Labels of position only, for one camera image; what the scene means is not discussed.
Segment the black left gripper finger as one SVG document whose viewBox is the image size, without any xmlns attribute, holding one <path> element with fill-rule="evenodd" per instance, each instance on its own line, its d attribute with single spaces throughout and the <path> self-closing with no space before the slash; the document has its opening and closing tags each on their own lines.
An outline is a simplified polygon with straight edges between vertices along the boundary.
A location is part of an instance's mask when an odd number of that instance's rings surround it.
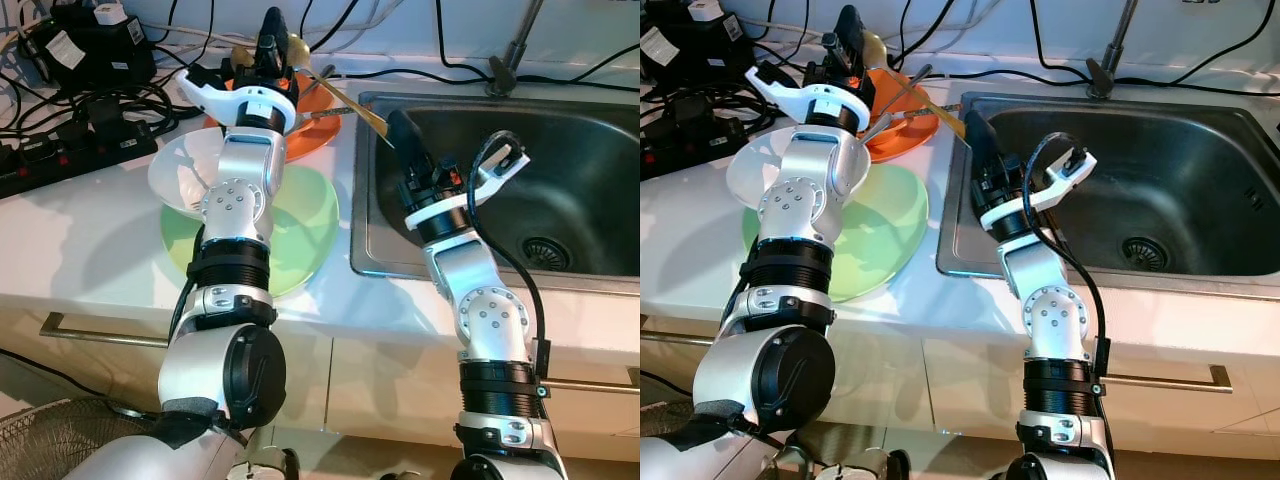
<svg viewBox="0 0 1280 480">
<path fill-rule="evenodd" d="M 270 6 L 262 19 L 259 31 L 260 56 L 285 56 L 289 50 L 291 37 L 287 22 L 279 6 Z"/>
<path fill-rule="evenodd" d="M 845 52 L 861 55 L 865 47 L 865 26 L 854 5 L 845 5 L 836 23 L 836 35 Z"/>
</svg>

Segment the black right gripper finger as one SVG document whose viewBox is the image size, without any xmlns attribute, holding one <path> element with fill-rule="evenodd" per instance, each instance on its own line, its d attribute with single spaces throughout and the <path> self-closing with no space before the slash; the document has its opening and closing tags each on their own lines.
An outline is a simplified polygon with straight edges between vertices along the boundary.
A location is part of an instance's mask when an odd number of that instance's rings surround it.
<svg viewBox="0 0 1280 480">
<path fill-rule="evenodd" d="M 991 123 L 978 111 L 964 116 L 965 141 L 970 150 L 973 177 L 1005 177 L 1007 169 L 998 136 Z"/>
<path fill-rule="evenodd" d="M 424 147 L 422 131 L 407 110 L 397 109 L 388 115 L 387 138 L 406 179 L 430 179 L 433 159 Z"/>
</svg>

